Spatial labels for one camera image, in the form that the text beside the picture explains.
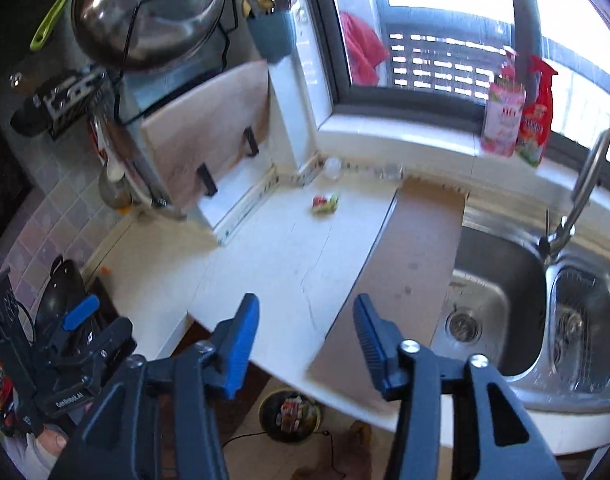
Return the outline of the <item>person left hand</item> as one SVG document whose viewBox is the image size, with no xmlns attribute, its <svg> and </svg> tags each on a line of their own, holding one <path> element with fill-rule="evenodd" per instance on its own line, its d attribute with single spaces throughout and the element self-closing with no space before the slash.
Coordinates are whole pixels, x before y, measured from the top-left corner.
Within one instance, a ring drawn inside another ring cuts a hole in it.
<svg viewBox="0 0 610 480">
<path fill-rule="evenodd" d="M 67 444 L 68 437 L 54 425 L 45 426 L 38 437 L 26 434 L 2 440 L 10 460 L 28 480 L 47 479 Z"/>
</svg>

